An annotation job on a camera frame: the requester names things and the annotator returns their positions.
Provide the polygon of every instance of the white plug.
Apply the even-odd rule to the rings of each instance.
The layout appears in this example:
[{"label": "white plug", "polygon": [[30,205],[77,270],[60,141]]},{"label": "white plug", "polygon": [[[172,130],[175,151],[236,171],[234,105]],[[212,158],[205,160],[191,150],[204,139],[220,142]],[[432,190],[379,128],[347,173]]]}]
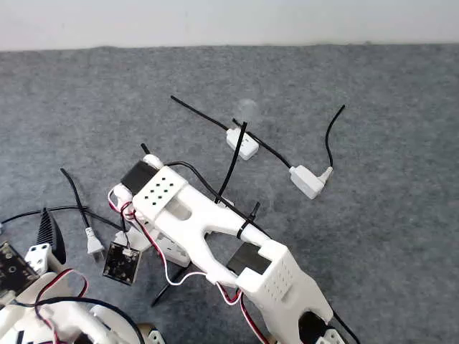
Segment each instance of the white plug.
[{"label": "white plug", "polygon": [[291,181],[310,199],[320,194],[332,171],[333,168],[328,167],[321,176],[317,177],[303,165],[292,166],[289,170]]},{"label": "white plug", "polygon": [[93,229],[88,227],[85,229],[87,236],[87,253],[92,254],[97,260],[98,255],[103,257],[105,247],[100,243],[100,240],[96,237]]},{"label": "white plug", "polygon": [[[240,128],[228,129],[227,130],[227,143],[235,151],[237,146],[237,141],[239,140],[239,135],[241,133]],[[239,149],[239,156],[244,160],[249,160],[258,152],[260,145],[251,138],[247,133],[244,133],[242,137],[241,147]]]}]

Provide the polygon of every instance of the black spiky component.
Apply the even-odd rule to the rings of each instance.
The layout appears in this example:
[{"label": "black spiky component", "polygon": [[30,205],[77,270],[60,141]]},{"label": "black spiky component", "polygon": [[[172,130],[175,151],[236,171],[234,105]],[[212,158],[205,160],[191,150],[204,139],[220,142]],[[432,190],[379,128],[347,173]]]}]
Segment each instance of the black spiky component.
[{"label": "black spiky component", "polygon": [[49,244],[53,255],[61,264],[65,264],[65,244],[55,218],[46,208],[42,210],[42,220],[38,231],[37,245]]}]

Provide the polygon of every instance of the red and white wire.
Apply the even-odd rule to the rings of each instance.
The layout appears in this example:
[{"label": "red and white wire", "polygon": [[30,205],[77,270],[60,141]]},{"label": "red and white wire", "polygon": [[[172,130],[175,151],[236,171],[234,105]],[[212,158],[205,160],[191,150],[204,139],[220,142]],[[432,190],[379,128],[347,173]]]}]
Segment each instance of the red and white wire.
[{"label": "red and white wire", "polygon": [[[85,281],[85,284],[83,286],[83,288],[81,289],[81,292],[78,294],[78,297],[83,297],[85,296],[86,292],[87,292],[87,289],[89,288],[89,282],[88,280],[86,279],[85,275],[83,275],[81,272],[77,271],[77,270],[74,270],[74,269],[65,269],[64,271],[60,272],[54,279],[52,279],[52,281],[50,281],[48,284],[46,284],[38,293],[37,295],[37,298],[35,300],[35,304],[37,302],[40,301],[40,299],[42,298],[43,294],[50,288],[52,287],[53,285],[55,285],[57,282],[59,282],[62,278],[64,278],[65,276],[67,276],[68,274],[70,273],[76,273],[76,274],[79,274]],[[39,314],[39,308],[37,306],[34,306],[34,309],[35,309],[35,313],[37,314],[37,317],[42,320],[50,329],[51,331],[53,332],[54,336],[53,336],[53,339],[52,339],[52,342],[53,344],[58,344],[58,343],[61,343],[60,342],[60,339],[59,339],[59,336],[57,335],[57,331],[55,329],[55,326],[54,324],[52,323],[51,320],[49,319],[44,319],[40,314]]]},{"label": "red and white wire", "polygon": [[220,291],[220,294],[222,294],[223,300],[226,302],[227,305],[234,306],[241,299],[242,292],[240,290],[238,290],[236,292],[236,295],[232,299],[230,299],[230,297],[228,296],[227,291],[221,286],[220,283],[217,282],[215,285],[217,286],[218,290]]},{"label": "red and white wire", "polygon": [[150,242],[151,246],[153,246],[155,248],[155,250],[159,253],[159,256],[161,258],[161,261],[163,262],[163,266],[164,266],[164,274],[166,275],[166,281],[170,284],[170,285],[174,285],[174,286],[177,286],[177,285],[181,285],[183,284],[183,282],[185,282],[186,279],[188,279],[189,277],[191,276],[194,276],[196,274],[200,274],[202,276],[206,276],[207,274],[205,272],[201,272],[201,271],[195,271],[195,272],[190,272],[189,274],[186,274],[181,280],[180,282],[172,282],[171,279],[169,278],[169,273],[168,273],[168,270],[167,270],[167,259],[166,259],[166,256],[164,256],[164,253],[163,251],[161,250],[161,248],[159,247],[159,245],[156,243],[155,239],[153,239],[151,237],[151,235],[149,234],[149,232],[146,230],[145,226],[142,225],[140,223],[140,221],[137,219],[136,217],[136,211],[134,210],[133,211],[133,219],[134,221],[140,226],[143,234],[146,236],[146,238],[148,239],[148,241]]},{"label": "red and white wire", "polygon": [[250,317],[249,312],[245,308],[245,306],[244,306],[244,294],[243,293],[241,293],[241,296],[240,296],[240,306],[241,306],[242,315],[244,315],[245,321],[247,321],[247,324],[249,324],[250,328],[252,329],[254,334],[257,336],[257,338],[260,341],[260,343],[262,343],[262,344],[270,344],[270,342],[268,342],[268,339],[266,339],[266,337],[261,333],[261,331],[258,330],[258,327],[256,326],[256,324],[254,323],[254,321]]},{"label": "red and white wire", "polygon": [[[110,208],[111,208],[113,211],[116,211],[117,213],[120,213],[120,212],[121,212],[120,209],[122,209],[126,204],[131,204],[132,202],[129,201],[129,202],[124,203],[124,204],[121,206],[121,208],[119,209],[119,208],[115,205],[115,203],[113,203],[112,198],[111,198],[111,196],[113,195],[113,189],[114,189],[114,188],[112,188],[112,189],[108,192],[108,195],[107,195],[108,205],[110,206]],[[127,214],[123,214],[123,215],[125,215],[125,217],[126,217],[126,216],[129,216],[129,217],[130,217],[130,219],[128,219],[128,218],[126,217],[127,220],[132,220],[132,215],[133,215],[132,212],[127,213]]]}]

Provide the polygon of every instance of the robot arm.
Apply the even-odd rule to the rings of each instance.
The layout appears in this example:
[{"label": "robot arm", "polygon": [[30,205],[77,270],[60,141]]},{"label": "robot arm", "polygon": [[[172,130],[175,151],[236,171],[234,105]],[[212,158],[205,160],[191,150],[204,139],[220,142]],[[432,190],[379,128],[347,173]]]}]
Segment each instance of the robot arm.
[{"label": "robot arm", "polygon": [[[148,155],[143,161],[156,169],[133,193],[132,207],[144,223],[153,224],[179,245],[212,284],[240,288],[261,311],[268,330],[279,343],[302,343],[299,328],[302,321],[307,321],[304,315],[308,313],[314,314],[328,330],[333,310],[316,282],[300,269],[285,245],[270,239],[251,224],[241,232],[245,224],[241,216],[216,205],[175,171],[163,166],[156,156]],[[177,205],[185,209],[179,212],[181,216],[171,210],[177,209]],[[237,276],[214,258],[204,240],[209,230],[234,236],[240,234],[242,241],[259,247],[257,253],[270,262],[268,267],[261,273],[246,267]],[[333,344],[343,343],[338,333],[333,333],[332,337],[335,338]]]}]

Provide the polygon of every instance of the small white box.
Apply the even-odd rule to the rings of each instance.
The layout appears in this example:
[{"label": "small white box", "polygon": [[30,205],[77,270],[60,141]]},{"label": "small white box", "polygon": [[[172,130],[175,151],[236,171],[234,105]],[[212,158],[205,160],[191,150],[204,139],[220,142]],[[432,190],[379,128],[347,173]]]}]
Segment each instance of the small white box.
[{"label": "small white box", "polygon": [[[227,130],[227,143],[235,151],[237,146],[237,140],[241,133],[240,128],[228,129]],[[244,160],[249,160],[258,152],[260,145],[251,138],[247,133],[244,133],[242,138],[241,148],[239,149],[239,156]]]}]

